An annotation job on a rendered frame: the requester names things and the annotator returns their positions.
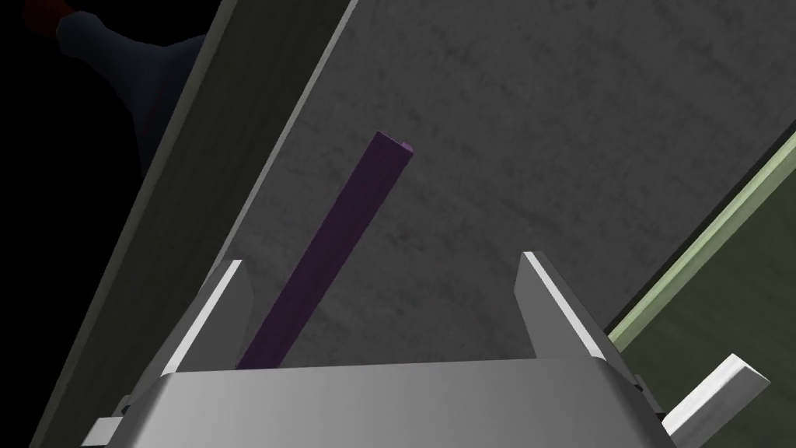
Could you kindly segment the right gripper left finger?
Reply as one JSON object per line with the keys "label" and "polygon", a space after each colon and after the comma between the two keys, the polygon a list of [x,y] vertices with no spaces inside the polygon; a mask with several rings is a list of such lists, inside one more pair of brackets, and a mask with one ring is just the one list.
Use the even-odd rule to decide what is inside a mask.
{"label": "right gripper left finger", "polygon": [[252,306],[245,264],[223,261],[169,333],[148,371],[164,376],[233,369]]}

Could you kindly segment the dark blue vase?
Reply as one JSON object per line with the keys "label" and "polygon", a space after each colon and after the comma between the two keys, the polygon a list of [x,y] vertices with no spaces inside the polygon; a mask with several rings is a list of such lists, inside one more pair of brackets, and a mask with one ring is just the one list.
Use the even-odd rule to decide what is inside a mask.
{"label": "dark blue vase", "polygon": [[54,38],[64,56],[85,62],[105,78],[131,113],[141,173],[147,173],[205,36],[166,46],[143,43],[65,0],[24,0],[22,14],[24,24]]}

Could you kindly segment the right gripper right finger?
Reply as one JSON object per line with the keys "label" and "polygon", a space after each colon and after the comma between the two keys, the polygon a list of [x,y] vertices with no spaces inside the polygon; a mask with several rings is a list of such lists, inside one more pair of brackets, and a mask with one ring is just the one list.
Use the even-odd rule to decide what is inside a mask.
{"label": "right gripper right finger", "polygon": [[622,360],[607,334],[542,252],[522,254],[515,298],[537,357]]}

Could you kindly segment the green cupboard door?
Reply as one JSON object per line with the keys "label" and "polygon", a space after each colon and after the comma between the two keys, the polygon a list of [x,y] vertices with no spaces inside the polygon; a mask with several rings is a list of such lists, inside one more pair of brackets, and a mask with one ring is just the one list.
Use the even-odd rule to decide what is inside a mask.
{"label": "green cupboard door", "polygon": [[701,448],[796,448],[796,121],[610,332],[664,417],[730,355],[770,385]]}

